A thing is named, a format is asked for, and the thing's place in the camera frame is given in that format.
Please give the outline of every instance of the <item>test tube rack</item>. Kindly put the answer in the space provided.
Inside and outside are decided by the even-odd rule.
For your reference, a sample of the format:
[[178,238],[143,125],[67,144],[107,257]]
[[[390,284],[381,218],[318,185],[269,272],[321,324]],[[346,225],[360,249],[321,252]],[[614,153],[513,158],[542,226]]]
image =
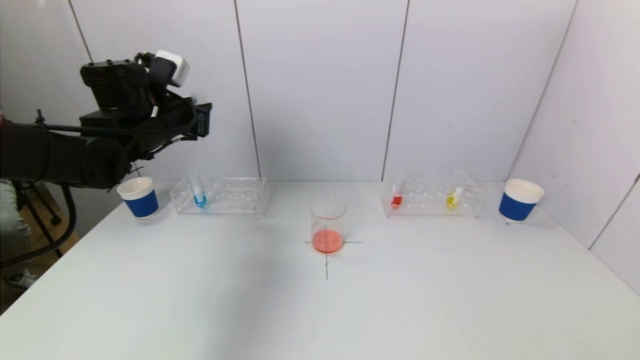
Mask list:
[[478,217],[482,210],[484,191],[469,177],[464,180],[462,194],[455,208],[447,206],[447,197],[458,187],[455,179],[408,178],[402,203],[397,208],[391,205],[394,196],[392,183],[392,179],[387,179],[382,193],[382,205],[387,217]]
[[171,200],[178,215],[242,215],[263,217],[269,204],[267,179],[263,177],[202,178],[207,204],[197,206],[189,179],[180,180],[171,190]]

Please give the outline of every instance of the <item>blue liquid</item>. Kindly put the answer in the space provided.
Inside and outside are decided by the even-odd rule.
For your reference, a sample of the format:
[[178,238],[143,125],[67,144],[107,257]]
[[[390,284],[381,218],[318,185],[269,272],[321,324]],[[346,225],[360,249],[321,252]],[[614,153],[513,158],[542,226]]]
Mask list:
[[202,198],[200,201],[198,201],[198,197],[196,195],[193,196],[193,200],[196,202],[196,205],[200,209],[204,209],[204,207],[207,205],[207,196],[204,194],[202,195]]

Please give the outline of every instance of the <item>beaker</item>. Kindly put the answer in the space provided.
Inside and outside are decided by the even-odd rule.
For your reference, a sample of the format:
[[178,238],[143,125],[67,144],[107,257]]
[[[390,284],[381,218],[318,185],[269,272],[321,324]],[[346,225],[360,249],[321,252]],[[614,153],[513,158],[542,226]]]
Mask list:
[[340,250],[344,243],[347,207],[335,197],[317,199],[311,205],[311,245],[324,254]]

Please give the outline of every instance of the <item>person's leg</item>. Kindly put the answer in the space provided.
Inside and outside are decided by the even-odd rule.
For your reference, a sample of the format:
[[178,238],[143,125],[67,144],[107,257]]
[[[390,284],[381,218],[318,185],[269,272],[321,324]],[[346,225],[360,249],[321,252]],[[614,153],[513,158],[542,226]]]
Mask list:
[[[31,250],[31,228],[20,217],[13,185],[0,181],[0,261],[23,255]],[[28,289],[37,279],[24,264],[2,270],[5,281],[13,287]]]

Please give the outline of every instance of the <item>test tube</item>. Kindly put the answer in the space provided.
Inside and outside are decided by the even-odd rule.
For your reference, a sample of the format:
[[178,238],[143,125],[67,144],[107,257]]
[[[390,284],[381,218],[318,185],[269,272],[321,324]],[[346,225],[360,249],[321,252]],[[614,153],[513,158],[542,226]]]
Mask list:
[[335,197],[317,199],[311,206],[311,245],[324,254],[342,248],[347,207]]
[[453,192],[450,192],[447,196],[447,208],[449,210],[455,210],[458,208],[458,204],[462,200],[462,193],[465,190],[465,185],[467,184],[467,179],[469,178],[469,173],[464,170],[457,170],[454,172],[454,177],[456,181],[456,189]]
[[397,209],[402,205],[403,192],[406,186],[406,180],[409,177],[409,173],[405,170],[398,171],[393,180],[391,181],[391,191],[393,192],[391,196],[391,207]]
[[207,195],[204,192],[204,185],[202,184],[202,178],[197,171],[189,173],[189,185],[191,185],[191,191],[193,192],[193,200],[196,206],[204,208],[207,205]]

